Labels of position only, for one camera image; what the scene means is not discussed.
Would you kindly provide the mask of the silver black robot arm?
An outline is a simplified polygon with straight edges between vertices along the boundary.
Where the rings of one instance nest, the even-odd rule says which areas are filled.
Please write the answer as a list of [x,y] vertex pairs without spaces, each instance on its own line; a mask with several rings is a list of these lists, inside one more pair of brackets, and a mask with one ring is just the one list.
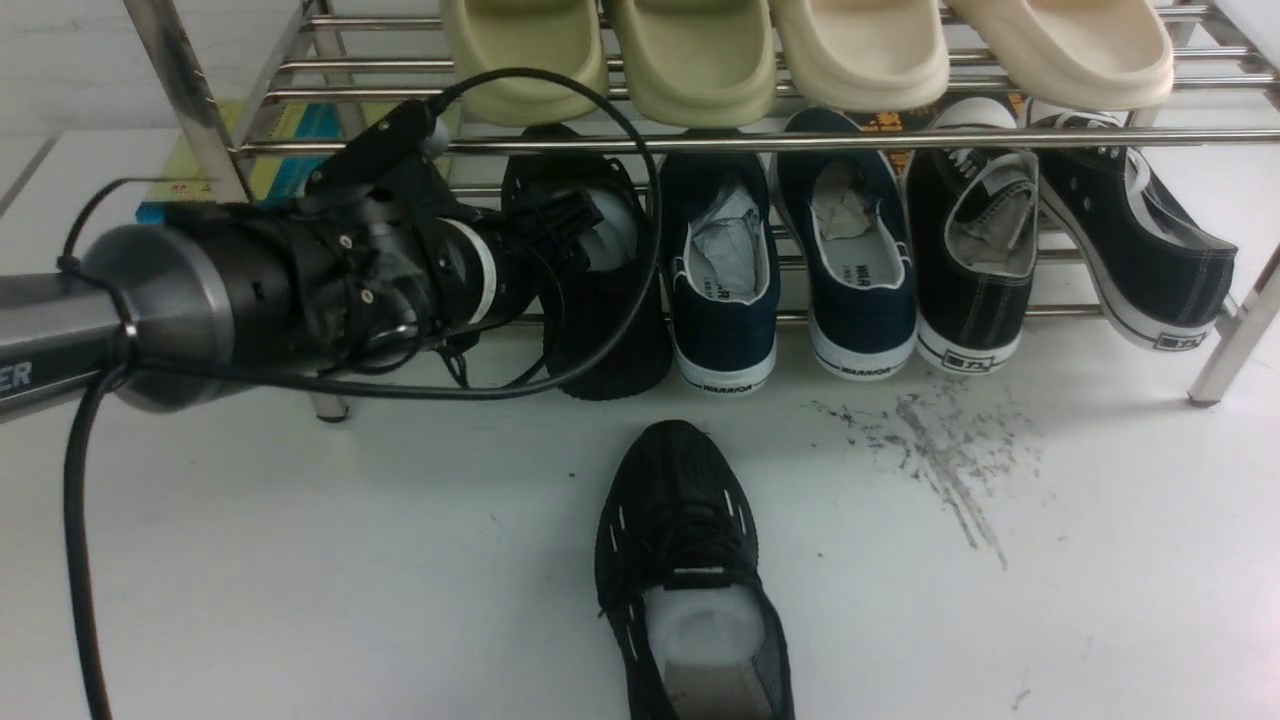
[[151,363],[308,379],[375,377],[520,316],[586,261],[602,219],[582,191],[506,211],[372,184],[297,199],[177,202],[55,270],[3,278],[3,419],[82,396],[114,366],[133,407],[169,414],[241,392]]

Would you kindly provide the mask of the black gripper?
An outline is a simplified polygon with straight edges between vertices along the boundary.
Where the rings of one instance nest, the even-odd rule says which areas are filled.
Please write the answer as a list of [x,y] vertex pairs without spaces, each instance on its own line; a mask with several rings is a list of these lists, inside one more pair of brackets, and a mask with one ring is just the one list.
[[590,261],[603,215],[584,190],[534,188],[499,210],[458,205],[430,220],[431,327],[442,336],[506,325]]

